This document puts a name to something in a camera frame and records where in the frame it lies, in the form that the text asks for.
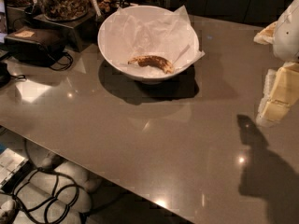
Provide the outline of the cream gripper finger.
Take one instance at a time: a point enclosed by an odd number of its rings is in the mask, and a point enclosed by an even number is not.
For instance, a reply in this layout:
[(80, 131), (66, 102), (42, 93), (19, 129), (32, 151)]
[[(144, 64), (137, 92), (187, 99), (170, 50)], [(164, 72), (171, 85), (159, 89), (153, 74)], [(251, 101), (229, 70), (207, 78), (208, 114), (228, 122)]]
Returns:
[(284, 63), (278, 70), (269, 69), (256, 117), (257, 124), (262, 127), (279, 124), (298, 99), (299, 63)]
[(267, 44), (272, 44), (274, 41), (274, 32), (277, 26), (277, 22), (274, 21), (265, 28), (261, 30), (256, 36), (254, 36), (253, 41), (262, 44), (262, 45), (267, 45)]

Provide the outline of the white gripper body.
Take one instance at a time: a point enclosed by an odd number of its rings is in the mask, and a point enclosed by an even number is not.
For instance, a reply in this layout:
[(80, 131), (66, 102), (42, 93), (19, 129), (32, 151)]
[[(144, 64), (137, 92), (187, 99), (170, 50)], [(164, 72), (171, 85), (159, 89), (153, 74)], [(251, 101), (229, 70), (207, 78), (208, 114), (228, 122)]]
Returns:
[(299, 0), (293, 0), (278, 19), (274, 55), (285, 62), (299, 62)]

